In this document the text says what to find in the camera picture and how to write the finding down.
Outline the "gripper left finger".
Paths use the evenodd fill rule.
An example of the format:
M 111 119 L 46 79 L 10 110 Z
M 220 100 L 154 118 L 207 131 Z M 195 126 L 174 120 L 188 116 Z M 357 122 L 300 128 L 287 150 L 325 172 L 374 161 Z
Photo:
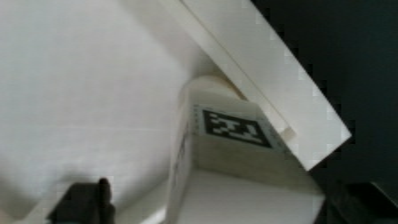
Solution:
M 108 179 L 72 183 L 46 216 L 47 224 L 115 224 L 113 217 Z

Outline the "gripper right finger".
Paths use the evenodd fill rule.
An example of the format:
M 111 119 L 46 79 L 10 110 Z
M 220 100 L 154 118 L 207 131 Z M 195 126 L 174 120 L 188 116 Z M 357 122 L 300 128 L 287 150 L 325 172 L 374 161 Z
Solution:
M 344 206 L 348 224 L 398 224 L 398 200 L 376 182 L 346 185 L 349 204 Z

